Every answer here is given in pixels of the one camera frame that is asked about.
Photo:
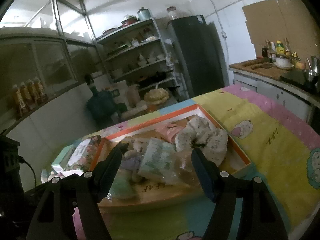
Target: silver screw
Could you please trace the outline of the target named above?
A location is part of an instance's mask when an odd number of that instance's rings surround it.
[[[54,178],[52,178],[51,182],[52,182],[53,184],[55,184],[55,183],[59,182],[59,180],[60,180],[59,177],[54,177]]]
[[[254,177],[254,181],[256,183],[261,183],[262,182],[262,179],[260,177]]]
[[[83,176],[85,178],[90,178],[92,176],[92,172],[91,171],[87,171]]]
[[[226,171],[222,171],[220,172],[220,176],[226,178],[229,176],[229,173],[227,173]]]

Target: white cabinet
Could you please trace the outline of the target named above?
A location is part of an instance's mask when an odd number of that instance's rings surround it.
[[[307,121],[310,105],[305,101],[292,95],[291,93],[288,93],[286,90],[271,85],[270,83],[266,83],[255,78],[249,78],[238,73],[234,73],[234,77],[234,84],[243,85],[250,90],[254,90],[259,94],[273,99],[303,121]]]

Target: black refrigerator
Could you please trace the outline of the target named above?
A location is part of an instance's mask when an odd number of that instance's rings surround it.
[[[171,20],[168,31],[189,96],[224,87],[218,54],[203,15]]]

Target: black cooktop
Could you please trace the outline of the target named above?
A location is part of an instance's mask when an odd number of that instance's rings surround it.
[[[306,79],[304,77],[304,70],[302,69],[290,70],[287,73],[282,74],[280,76],[280,80],[301,88],[302,90],[305,90],[310,94],[318,94],[316,91],[316,87],[306,82]]]

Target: electrical wire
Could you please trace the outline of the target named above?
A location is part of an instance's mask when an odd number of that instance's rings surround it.
[[[37,186],[37,180],[36,180],[36,173],[35,171],[33,170],[33,168],[31,167],[31,165],[21,156],[18,156],[18,160],[20,163],[25,163],[26,165],[29,166],[29,168],[31,169],[32,173],[33,173],[33,177],[35,179],[35,187]]]
[[[210,2],[212,3],[213,7],[214,7],[214,10],[216,11],[216,15],[217,15],[217,18],[218,18],[218,22],[220,24],[220,28],[221,28],[221,33],[224,35],[225,32],[223,30],[223,26],[222,26],[222,23],[220,21],[220,17],[219,17],[219,14],[218,14],[218,10],[216,8],[216,5],[214,4],[213,0],[210,0]],[[226,50],[227,50],[227,62],[226,62],[226,67],[227,67],[227,70],[228,70],[228,67],[229,67],[229,49],[228,49],[228,44],[227,44],[227,38],[223,37],[224,39],[224,42],[225,42],[225,45],[226,45]]]

